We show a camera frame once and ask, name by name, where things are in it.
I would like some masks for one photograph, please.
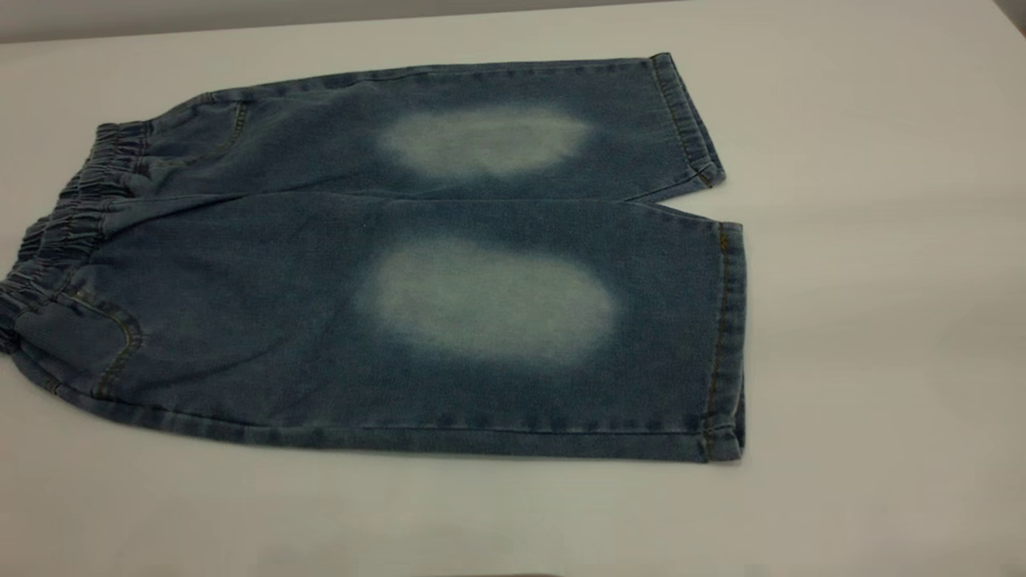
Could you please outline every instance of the white table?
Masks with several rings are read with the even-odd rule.
[[[1026,572],[1026,40],[988,0],[0,45],[0,266],[103,121],[342,71],[662,50],[728,175],[669,204],[746,226],[739,465],[218,444],[91,417],[5,357],[0,574]]]

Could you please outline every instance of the jeans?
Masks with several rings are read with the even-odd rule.
[[[0,284],[0,348],[101,417],[213,439],[720,461],[741,226],[669,54],[429,66],[104,124]]]

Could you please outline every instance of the wall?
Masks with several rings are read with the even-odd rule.
[[[641,1],[653,0],[0,0],[0,42],[568,8]]]

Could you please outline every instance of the pocket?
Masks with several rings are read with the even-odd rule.
[[[110,387],[142,344],[134,318],[81,292],[58,295],[21,315],[14,329],[23,350],[40,369],[95,398],[110,397]]]
[[[246,125],[247,102],[183,105],[152,120],[147,156],[164,165],[220,157],[238,143]]]

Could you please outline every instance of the bleached spot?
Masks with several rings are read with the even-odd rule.
[[[389,125],[379,145],[385,154],[437,179],[506,179],[574,157],[587,123],[538,107],[491,106],[418,112]]]
[[[583,361],[611,334],[618,308],[569,259],[445,237],[386,254],[357,302],[409,346],[545,367]]]

